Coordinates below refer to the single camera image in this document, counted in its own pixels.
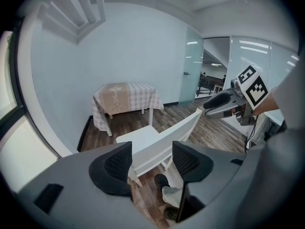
table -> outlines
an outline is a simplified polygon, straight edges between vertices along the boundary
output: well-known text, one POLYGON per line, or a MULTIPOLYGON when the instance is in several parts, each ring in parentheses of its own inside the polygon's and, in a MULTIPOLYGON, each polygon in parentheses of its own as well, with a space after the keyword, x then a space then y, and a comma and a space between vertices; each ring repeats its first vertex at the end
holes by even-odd
POLYGON ((216 92, 216 93, 218 93, 220 89, 223 89, 224 85, 215 84, 212 96, 215 94, 216 87, 218 87, 217 92, 216 92))
POLYGON ((163 109, 164 106, 158 92, 152 86, 143 82, 112 83, 103 85, 92 96, 94 125, 100 131, 112 132, 105 113, 112 119, 113 115, 149 108, 149 125, 153 124, 153 109, 163 109))

